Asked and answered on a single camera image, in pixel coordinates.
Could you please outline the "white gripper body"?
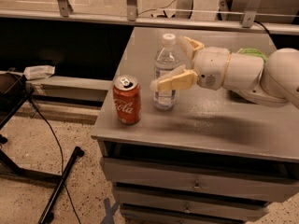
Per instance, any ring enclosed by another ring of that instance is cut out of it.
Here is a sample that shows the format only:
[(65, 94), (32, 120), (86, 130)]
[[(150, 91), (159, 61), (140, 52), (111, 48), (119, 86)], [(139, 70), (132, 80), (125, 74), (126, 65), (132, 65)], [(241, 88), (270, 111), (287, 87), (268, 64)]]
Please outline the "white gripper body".
[(231, 52), (228, 49), (208, 47), (196, 52), (192, 68), (198, 75), (201, 88), (218, 90), (223, 83)]

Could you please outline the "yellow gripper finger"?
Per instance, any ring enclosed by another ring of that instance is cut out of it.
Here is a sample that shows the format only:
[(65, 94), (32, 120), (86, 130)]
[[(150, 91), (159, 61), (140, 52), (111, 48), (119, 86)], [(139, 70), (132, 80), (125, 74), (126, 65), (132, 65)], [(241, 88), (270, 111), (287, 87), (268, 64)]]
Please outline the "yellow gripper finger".
[(198, 50), (201, 50), (205, 47), (203, 43), (193, 40), (187, 36), (180, 36), (178, 38), (178, 42), (189, 60), (193, 59)]
[(187, 90), (198, 81), (198, 74), (193, 69), (178, 66), (171, 72), (151, 81), (149, 88), (152, 91), (180, 91)]

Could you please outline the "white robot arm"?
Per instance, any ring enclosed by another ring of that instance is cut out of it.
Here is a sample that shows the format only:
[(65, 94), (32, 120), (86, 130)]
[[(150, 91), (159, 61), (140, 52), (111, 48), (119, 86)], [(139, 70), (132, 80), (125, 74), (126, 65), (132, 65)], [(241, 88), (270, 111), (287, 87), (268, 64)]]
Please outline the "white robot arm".
[(255, 104), (299, 108), (299, 50), (278, 49), (267, 59), (228, 49), (205, 47), (182, 36), (180, 46), (192, 62), (181, 65), (151, 81), (152, 91), (187, 90), (193, 85), (204, 89), (233, 91)]

